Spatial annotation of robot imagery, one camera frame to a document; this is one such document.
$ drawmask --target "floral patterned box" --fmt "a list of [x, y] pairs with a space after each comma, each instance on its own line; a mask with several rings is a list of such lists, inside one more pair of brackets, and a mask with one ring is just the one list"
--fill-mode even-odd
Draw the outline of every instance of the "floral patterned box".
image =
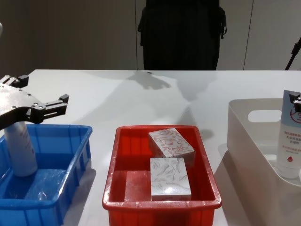
[[194, 164], [195, 150], [175, 128], [149, 133], [149, 145], [154, 157], [182, 157], [186, 167]]
[[191, 200], [183, 158], [152, 158], [150, 164], [152, 201]]

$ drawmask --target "blue plastic bin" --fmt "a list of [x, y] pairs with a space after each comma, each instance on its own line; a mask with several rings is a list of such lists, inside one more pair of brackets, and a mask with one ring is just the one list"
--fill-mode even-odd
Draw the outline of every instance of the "blue plastic bin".
[[59, 226], [91, 159], [92, 128], [28, 125], [38, 171], [14, 176], [5, 138], [0, 139], [0, 226]]

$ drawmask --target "white table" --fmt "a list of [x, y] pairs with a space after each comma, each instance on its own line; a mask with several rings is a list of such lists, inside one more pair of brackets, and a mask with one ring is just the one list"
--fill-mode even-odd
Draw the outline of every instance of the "white table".
[[25, 90], [39, 100], [46, 102], [65, 93], [70, 95], [67, 114], [45, 123], [83, 124], [94, 130], [90, 139], [92, 169], [82, 178], [65, 225], [109, 225], [102, 196], [115, 130], [119, 126], [140, 124], [197, 125], [223, 200], [222, 208], [215, 211], [214, 226], [251, 225], [222, 161], [227, 151], [228, 102], [282, 97], [284, 89], [300, 91], [301, 72], [153, 74], [36, 70], [30, 75]]

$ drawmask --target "white box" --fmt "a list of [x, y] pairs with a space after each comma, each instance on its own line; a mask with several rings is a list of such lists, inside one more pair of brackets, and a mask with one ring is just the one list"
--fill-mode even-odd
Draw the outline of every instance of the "white box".
[[149, 144], [154, 157], [184, 158], [187, 167], [194, 164], [195, 150], [175, 128], [149, 133]]
[[265, 158], [277, 154], [280, 122], [248, 120], [251, 111], [281, 109], [281, 98], [231, 101], [228, 149], [249, 205], [260, 221], [267, 226], [300, 226], [300, 182], [281, 178]]
[[152, 158], [150, 164], [152, 201], [191, 200], [183, 158]]

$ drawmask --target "white plastic bin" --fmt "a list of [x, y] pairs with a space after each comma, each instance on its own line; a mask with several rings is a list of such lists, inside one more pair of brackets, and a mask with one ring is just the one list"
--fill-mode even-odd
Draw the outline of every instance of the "white plastic bin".
[[301, 186], [282, 179], [265, 158], [277, 154], [280, 122], [250, 122], [257, 110], [281, 110], [282, 99], [229, 103], [228, 150], [249, 204], [267, 226], [301, 226]]

